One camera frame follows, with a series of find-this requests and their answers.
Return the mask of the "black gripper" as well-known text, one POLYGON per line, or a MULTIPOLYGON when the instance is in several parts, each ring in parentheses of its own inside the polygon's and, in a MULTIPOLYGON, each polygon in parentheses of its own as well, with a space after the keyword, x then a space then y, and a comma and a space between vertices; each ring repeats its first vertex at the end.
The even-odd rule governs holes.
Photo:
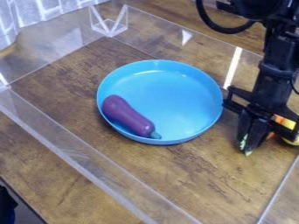
POLYGON ((294 67, 285 70, 262 62, 251 91, 229 86, 223 107, 238 114, 239 148, 245 149, 246 153, 251 153, 263 143, 271 128, 290 141, 299 137, 299 115, 287 107, 297 77, 294 67), (294 129, 289 129, 282 123, 270 122, 273 115, 294 121, 294 129))

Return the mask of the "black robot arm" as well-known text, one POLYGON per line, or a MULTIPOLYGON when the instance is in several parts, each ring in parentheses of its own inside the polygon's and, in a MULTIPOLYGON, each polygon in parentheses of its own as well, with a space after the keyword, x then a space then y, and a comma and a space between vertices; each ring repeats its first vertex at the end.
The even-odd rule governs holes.
POLYGON ((299 0, 233 0, 235 12, 266 27, 265 58, 254 88, 230 86, 223 106, 238 114, 239 148, 249 155, 277 133, 289 141, 299 138, 299 114, 287 106, 299 94, 299 0))

